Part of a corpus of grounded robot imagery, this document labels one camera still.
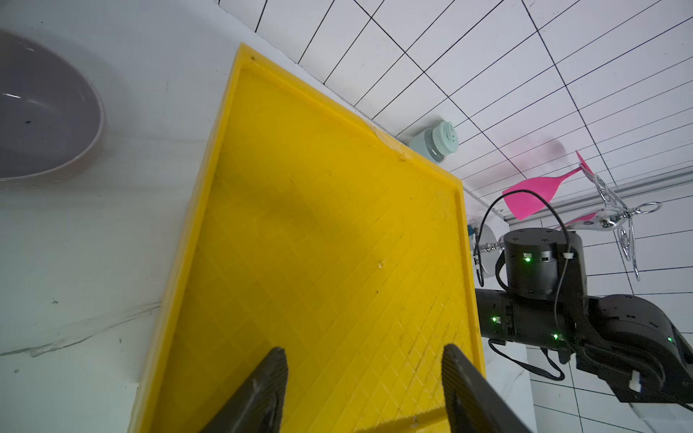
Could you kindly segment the mint green jar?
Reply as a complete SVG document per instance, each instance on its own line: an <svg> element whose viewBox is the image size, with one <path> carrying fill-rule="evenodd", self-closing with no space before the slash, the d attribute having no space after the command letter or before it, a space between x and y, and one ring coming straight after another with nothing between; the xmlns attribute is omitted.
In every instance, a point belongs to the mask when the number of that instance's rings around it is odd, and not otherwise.
<svg viewBox="0 0 693 433"><path fill-rule="evenodd" d="M458 135L451 122L443 121L413 137L408 147L434 163L458 151Z"/></svg>

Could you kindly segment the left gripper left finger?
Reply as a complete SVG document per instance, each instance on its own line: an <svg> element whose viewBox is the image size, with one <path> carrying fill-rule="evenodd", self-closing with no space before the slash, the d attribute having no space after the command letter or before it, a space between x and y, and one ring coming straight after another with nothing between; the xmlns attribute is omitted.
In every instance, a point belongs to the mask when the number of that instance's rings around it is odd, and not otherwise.
<svg viewBox="0 0 693 433"><path fill-rule="evenodd" d="M279 432L288 379L285 350L274 347L200 432Z"/></svg>

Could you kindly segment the grey purple bowl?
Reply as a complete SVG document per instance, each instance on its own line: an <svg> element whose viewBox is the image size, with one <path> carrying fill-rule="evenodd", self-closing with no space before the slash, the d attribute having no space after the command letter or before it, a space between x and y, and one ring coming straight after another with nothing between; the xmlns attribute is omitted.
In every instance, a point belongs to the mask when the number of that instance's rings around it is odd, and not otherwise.
<svg viewBox="0 0 693 433"><path fill-rule="evenodd" d="M29 189L85 171L103 147L106 112L72 64L1 32L1 187Z"/></svg>

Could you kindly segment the yellow drawer cabinet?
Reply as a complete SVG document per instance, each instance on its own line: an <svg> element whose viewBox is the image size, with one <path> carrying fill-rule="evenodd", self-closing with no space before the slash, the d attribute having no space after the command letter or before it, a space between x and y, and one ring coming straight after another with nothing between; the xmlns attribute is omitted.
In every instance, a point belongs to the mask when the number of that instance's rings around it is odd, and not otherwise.
<svg viewBox="0 0 693 433"><path fill-rule="evenodd" d="M282 431L446 432L474 290L460 180L241 45L129 429L201 430L280 347Z"/></svg>

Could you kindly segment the pink plastic wine glass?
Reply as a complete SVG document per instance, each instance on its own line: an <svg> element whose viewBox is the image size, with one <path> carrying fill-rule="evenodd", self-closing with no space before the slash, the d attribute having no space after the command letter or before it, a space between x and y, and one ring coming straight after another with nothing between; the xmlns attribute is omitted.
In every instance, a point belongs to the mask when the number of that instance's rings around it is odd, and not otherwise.
<svg viewBox="0 0 693 433"><path fill-rule="evenodd" d="M572 171L558 177L530 178L506 189L503 192L503 200L511 214L519 220L525 220L525 218L545 209L546 204L554 199L559 187L568 178L578 173L593 175L593 171L579 151L576 151L576 155L579 158L579 167Z"/></svg>

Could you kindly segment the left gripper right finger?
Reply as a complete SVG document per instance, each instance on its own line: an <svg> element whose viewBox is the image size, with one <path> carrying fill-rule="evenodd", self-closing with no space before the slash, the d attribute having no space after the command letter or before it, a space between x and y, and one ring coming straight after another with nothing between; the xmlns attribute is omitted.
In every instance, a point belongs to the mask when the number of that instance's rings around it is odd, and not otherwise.
<svg viewBox="0 0 693 433"><path fill-rule="evenodd" d="M454 344L444 347L441 378L451 432L531 432Z"/></svg>

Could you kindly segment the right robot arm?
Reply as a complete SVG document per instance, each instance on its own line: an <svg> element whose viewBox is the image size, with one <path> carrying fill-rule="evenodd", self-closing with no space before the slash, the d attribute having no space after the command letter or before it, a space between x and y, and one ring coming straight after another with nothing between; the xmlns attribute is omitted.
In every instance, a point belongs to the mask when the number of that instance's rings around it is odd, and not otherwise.
<svg viewBox="0 0 693 433"><path fill-rule="evenodd" d="M588 295L580 236L565 224L506 233L496 260L500 290L478 288L482 337L555 351L561 363L606 382L620 402L692 408L692 348L646 299Z"/></svg>

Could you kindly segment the chrome glass rack stand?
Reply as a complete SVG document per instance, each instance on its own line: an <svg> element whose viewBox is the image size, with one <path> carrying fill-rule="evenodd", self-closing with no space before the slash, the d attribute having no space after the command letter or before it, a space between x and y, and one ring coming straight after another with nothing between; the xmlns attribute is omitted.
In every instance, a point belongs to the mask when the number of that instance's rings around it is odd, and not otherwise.
<svg viewBox="0 0 693 433"><path fill-rule="evenodd" d="M616 242L620 245L626 259L633 264L633 271L638 274L635 223L633 223L633 219L638 215L647 215L659 211L662 203L649 202L637 207L628 207L624 200L618 196L617 192L608 187L597 173L593 175L584 174L584 176L594 184L597 195L603 202L603 207L590 210L578 218L566 221L559 216L550 203L547 203L545 209L550 211L559 222L559 225L554 228L562 231L616 232L618 234Z"/></svg>

